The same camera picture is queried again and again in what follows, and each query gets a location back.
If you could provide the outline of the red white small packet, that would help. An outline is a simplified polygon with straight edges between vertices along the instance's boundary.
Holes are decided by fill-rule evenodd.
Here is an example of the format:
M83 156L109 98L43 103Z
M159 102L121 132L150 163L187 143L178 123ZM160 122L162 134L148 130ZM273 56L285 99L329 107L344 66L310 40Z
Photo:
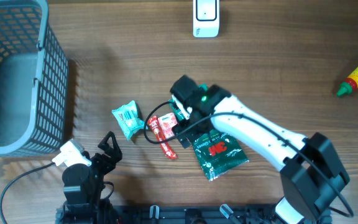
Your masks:
M158 118L158 123L166 139L173 137L175 134L172 128L178 124L174 113L168 113Z

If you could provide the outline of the green 3M gloves packet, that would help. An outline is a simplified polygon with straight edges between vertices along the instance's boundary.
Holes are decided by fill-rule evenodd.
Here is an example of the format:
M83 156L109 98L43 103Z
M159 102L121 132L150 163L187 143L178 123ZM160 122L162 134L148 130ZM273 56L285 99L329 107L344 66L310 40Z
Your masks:
M185 119L175 102L172 99L169 102L178 123ZM191 147L209 181L249 161L236 138L214 128L194 141Z

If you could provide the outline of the pale teal tissue packet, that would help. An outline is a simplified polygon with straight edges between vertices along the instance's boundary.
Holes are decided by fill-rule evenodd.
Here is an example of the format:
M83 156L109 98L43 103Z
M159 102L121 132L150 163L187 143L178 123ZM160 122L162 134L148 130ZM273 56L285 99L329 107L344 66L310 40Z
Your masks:
M140 119L137 104L134 100L128 104L122 105L118 109L112 110L112 114L117 119L117 122L128 141L139 130L145 128L145 123Z

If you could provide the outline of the red Nescafe stick sachet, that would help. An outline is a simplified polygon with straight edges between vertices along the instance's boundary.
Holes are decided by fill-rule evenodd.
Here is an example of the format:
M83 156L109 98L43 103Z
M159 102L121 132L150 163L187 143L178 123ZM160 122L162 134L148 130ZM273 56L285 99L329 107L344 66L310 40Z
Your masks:
M153 131L158 142L166 140L163 134L163 129L160 127L158 118L156 116L150 117L147 124ZM176 153L173 151L173 149L170 147L170 145L167 142L160 143L160 147L167 158L169 159L177 158Z

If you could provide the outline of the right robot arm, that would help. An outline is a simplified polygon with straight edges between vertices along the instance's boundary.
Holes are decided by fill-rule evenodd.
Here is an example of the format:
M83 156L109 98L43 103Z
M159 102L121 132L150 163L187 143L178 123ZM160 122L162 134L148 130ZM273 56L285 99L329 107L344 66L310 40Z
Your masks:
M217 85L202 88L184 75L170 93L185 114L174 133L193 142L216 130L264 157L280 173L283 198L274 213L284 223L317 222L334 211L335 198L349 183L332 142L321 133L308 138L269 121Z

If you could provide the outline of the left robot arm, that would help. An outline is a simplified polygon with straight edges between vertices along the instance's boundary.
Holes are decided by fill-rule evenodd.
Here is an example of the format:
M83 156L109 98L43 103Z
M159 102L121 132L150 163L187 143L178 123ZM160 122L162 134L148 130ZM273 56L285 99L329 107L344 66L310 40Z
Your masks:
M101 196L107 185L113 185L112 182L105 181L104 176L116 168L116 164L122 159L122 151L111 131L105 135L98 147L103 150L102 154L96 153L90 157L88 152L83 153L90 160L90 166L73 164L64 170L62 181L66 201L57 209L56 223L119 224L122 222L109 196L104 198Z

